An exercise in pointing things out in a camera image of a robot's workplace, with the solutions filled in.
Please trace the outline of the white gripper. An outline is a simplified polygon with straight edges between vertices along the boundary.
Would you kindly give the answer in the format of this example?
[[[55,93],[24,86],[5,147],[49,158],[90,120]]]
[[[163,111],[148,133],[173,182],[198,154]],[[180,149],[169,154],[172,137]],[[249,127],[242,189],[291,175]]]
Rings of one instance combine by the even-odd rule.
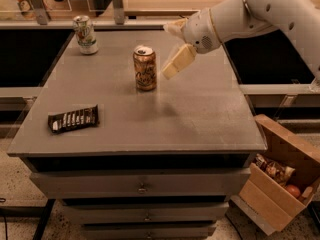
[[[162,67],[162,74],[166,79],[173,78],[188,67],[195,60],[197,53],[206,54],[221,46],[209,8],[191,15],[188,20],[181,18],[168,22],[163,25],[163,29],[188,43],[175,47],[170,53]]]

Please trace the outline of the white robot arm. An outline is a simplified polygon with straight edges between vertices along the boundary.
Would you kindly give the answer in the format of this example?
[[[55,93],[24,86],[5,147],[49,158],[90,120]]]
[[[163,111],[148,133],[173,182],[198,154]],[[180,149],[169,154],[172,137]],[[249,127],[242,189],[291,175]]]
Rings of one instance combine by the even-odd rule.
[[[164,30],[184,41],[162,67],[168,79],[227,41],[279,30],[320,80],[320,10],[310,0],[225,0]]]

